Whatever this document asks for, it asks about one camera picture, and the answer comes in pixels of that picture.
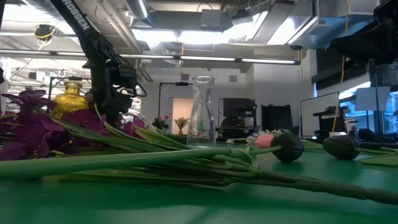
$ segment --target dark flower bud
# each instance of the dark flower bud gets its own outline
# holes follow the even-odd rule
[[[359,152],[355,150],[358,147],[359,142],[348,135],[334,136],[323,141],[323,149],[337,159],[355,159],[359,155]]]
[[[282,162],[293,162],[304,152],[304,143],[291,132],[275,136],[271,141],[271,147],[275,146],[282,146],[282,149],[272,152]]]

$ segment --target green tabletop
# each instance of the green tabletop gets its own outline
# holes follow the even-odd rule
[[[259,156],[261,169],[398,191],[398,169],[305,152],[292,164]],[[398,206],[280,187],[78,181],[0,183],[0,223],[397,223]]]

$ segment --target yellow glass bottle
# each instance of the yellow glass bottle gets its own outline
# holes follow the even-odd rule
[[[57,118],[61,118],[64,113],[88,109],[85,98],[80,96],[81,87],[82,85],[79,83],[65,82],[65,93],[55,97],[54,101],[57,105],[52,114]]]

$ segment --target pink tulip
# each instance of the pink tulip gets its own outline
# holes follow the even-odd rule
[[[273,140],[274,136],[271,134],[265,134],[262,136],[258,136],[256,139],[256,142],[254,142],[256,144],[257,147],[261,148],[261,149],[267,149],[269,147],[271,147],[271,141]]]

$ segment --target black robotic arm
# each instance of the black robotic arm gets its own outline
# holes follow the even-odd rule
[[[114,51],[112,44],[91,25],[74,0],[51,0],[51,3],[79,38],[88,59],[83,68],[91,71],[94,102],[99,112],[107,115],[107,122],[114,124],[119,112],[127,113],[131,98],[137,96],[136,70]]]

